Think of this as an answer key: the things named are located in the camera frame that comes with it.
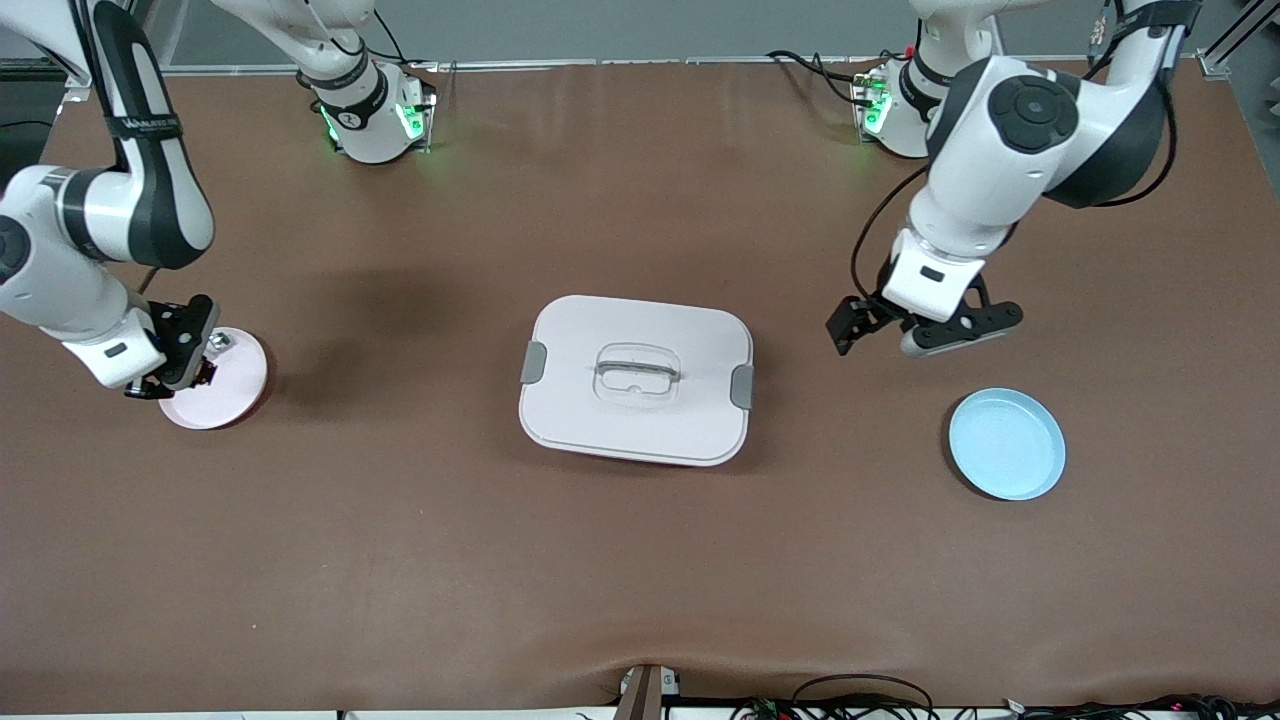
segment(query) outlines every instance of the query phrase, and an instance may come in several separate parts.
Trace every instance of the robotic arm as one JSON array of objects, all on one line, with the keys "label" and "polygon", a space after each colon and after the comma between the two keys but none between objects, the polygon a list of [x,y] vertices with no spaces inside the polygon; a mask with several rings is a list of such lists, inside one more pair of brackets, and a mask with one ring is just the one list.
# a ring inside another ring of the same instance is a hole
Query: robotic arm
[{"label": "robotic arm", "polygon": [[0,24],[93,82],[116,158],[111,168],[14,176],[0,199],[0,311],[61,341],[125,395],[169,397],[209,382],[202,351],[218,306],[205,296],[147,302],[102,265],[183,268],[214,237],[146,36],[105,0],[6,0]]},{"label": "robotic arm", "polygon": [[[987,256],[1042,195],[1092,208],[1137,184],[1158,149],[1174,67],[1198,10],[1198,0],[1138,0],[1116,27],[1106,85],[1004,56],[957,73],[929,127],[928,182],[877,290],[845,299],[828,320],[837,350],[897,322],[911,356],[1016,325],[1015,304],[987,299]],[[970,290],[978,306],[964,300]]]},{"label": "robotic arm", "polygon": [[430,143],[435,88],[370,58],[356,32],[374,0],[212,0],[298,65],[334,145],[360,163],[387,163]]},{"label": "robotic arm", "polygon": [[924,158],[925,129],[956,73],[997,54],[995,15],[1046,5],[1051,0],[911,0],[920,33],[910,58],[890,58],[873,70],[883,88],[856,92],[869,102],[859,111],[868,136],[905,158]]}]

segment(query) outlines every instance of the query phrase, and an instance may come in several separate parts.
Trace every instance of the light blue plate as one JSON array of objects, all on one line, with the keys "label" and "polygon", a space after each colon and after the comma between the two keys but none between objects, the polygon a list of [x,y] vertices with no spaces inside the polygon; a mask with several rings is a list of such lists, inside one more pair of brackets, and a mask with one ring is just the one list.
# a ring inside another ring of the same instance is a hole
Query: light blue plate
[{"label": "light blue plate", "polygon": [[964,398],[951,415],[950,442],[964,477],[1002,500],[1044,495],[1066,466],[1057,420],[1016,389],[992,387]]}]

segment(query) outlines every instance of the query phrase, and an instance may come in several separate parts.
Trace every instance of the gray wall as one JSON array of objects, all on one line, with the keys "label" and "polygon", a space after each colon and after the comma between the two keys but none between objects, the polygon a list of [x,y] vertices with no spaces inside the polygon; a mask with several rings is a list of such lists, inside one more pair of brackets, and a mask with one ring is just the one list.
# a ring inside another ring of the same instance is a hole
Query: gray wall
[{"label": "gray wall", "polygon": [[[1221,31],[1233,0],[1207,0],[1198,37]],[[406,55],[439,61],[684,60],[791,49],[876,55],[914,40],[906,0],[380,0]],[[1082,55],[1101,0],[1060,0],[1002,18],[1006,50]],[[260,65],[287,60],[209,0],[157,4],[152,37],[172,35],[169,64]],[[376,24],[374,49],[390,50]]]},{"label": "gray wall", "polygon": [[0,27],[0,58],[44,58],[26,37]]}]

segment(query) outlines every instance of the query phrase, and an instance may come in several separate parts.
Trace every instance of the container lid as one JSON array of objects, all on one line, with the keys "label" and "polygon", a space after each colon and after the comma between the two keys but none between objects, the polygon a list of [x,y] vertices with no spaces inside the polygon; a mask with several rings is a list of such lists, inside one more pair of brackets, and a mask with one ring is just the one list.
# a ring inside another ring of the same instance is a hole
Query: container lid
[{"label": "container lid", "polygon": [[717,465],[746,438],[751,334],[722,310],[573,295],[543,309],[520,420],[589,455]]}]

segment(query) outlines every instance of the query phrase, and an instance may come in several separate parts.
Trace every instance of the brown table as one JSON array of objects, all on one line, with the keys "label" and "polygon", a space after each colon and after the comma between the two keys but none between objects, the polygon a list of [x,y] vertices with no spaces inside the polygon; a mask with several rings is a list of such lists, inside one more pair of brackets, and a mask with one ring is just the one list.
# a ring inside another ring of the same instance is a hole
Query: brown table
[{"label": "brown table", "polygon": [[[838,671],[943,703],[1280,693],[1280,208],[1225,83],[1181,72],[1148,201],[1032,211],[987,272],[1016,334],[927,361],[824,333],[915,164],[859,145],[820,78],[462,74],[435,150],[385,167],[333,155],[292,78],[170,91],[218,241],[150,295],[218,299],[276,386],[187,432],[0,323],[0,710],[595,703],[640,661],[695,694]],[[67,109],[50,161],[109,159],[95,110]],[[740,316],[741,454],[526,438],[524,346],[568,293]],[[1041,500],[947,466],[950,409],[989,386],[1062,425]]]}]

